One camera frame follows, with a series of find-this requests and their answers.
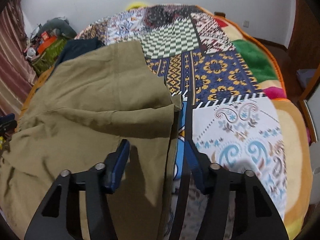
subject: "bed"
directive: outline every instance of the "bed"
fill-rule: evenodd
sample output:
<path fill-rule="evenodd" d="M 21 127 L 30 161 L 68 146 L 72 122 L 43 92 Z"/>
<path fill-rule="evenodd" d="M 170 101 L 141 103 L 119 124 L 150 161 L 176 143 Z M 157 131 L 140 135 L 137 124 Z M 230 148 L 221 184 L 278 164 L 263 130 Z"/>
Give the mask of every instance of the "bed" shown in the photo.
<path fill-rule="evenodd" d="M 166 212 L 159 227 L 164 228 L 164 239 L 195 239 L 206 207 L 207 198 L 196 189 L 190 175 L 184 176 L 187 104 L 193 108 L 191 133 L 198 150 L 229 170 L 254 170 L 278 209 L 289 238 L 294 239 L 308 210 L 312 172 L 303 118 L 286 98 L 273 55 L 235 23 L 199 6 L 131 9 L 98 20 L 76 39 L 96 37 L 107 46 L 139 41 L 150 71 L 164 77 L 172 96 L 181 95 L 172 191 L 163 200 Z M 58 67 L 40 76 L 20 117 Z M 244 148 L 248 154 L 239 150 Z M 225 239 L 231 237 L 233 211 L 231 196 Z"/>

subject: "checkered fabric patch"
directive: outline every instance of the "checkered fabric patch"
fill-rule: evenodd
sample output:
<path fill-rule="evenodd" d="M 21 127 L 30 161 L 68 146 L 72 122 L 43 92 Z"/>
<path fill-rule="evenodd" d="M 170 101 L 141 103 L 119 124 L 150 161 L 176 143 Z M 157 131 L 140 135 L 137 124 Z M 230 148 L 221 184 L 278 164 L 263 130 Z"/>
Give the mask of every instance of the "checkered fabric patch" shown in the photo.
<path fill-rule="evenodd" d="M 199 47 L 196 31 L 189 18 L 177 19 L 172 25 L 142 36 L 129 37 L 130 40 L 139 40 L 145 57 L 151 59 L 172 57 Z"/>

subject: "silver bolt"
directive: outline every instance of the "silver bolt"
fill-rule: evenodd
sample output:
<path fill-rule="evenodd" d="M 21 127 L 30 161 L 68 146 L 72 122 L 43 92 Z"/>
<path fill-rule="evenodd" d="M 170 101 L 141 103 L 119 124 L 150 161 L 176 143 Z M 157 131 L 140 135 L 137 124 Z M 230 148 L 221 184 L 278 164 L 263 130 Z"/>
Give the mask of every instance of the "silver bolt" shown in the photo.
<path fill-rule="evenodd" d="M 102 170 L 106 165 L 104 163 L 97 163 L 94 167 L 97 170 Z"/>
<path fill-rule="evenodd" d="M 251 170 L 245 171 L 245 174 L 246 174 L 248 177 L 253 177 L 253 176 L 255 175 L 254 172 L 251 171 Z"/>
<path fill-rule="evenodd" d="M 213 169 L 213 170 L 218 170 L 221 168 L 221 166 L 217 163 L 211 163 L 210 164 L 210 168 Z"/>
<path fill-rule="evenodd" d="M 66 176 L 68 176 L 70 174 L 70 171 L 68 171 L 68 170 L 64 170 L 64 171 L 61 171 L 60 172 L 60 175 L 62 176 L 62 177 L 66 177 Z"/>

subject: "wall outlet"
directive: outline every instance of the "wall outlet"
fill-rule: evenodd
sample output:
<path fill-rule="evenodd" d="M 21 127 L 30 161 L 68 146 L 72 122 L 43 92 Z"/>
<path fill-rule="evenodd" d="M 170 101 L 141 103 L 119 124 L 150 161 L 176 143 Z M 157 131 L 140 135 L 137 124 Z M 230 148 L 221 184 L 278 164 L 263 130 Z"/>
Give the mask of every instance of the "wall outlet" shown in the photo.
<path fill-rule="evenodd" d="M 249 21 L 243 21 L 242 26 L 245 28 L 249 28 Z"/>

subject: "striped curtain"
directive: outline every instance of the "striped curtain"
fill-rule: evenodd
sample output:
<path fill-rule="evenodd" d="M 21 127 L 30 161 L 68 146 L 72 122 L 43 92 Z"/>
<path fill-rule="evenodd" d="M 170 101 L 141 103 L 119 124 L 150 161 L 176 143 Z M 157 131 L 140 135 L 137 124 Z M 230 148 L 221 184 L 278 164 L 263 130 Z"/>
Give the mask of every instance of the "striped curtain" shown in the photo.
<path fill-rule="evenodd" d="M 37 79 L 22 53 L 26 38 L 20 0 L 10 0 L 0 13 L 0 115 L 18 117 Z"/>

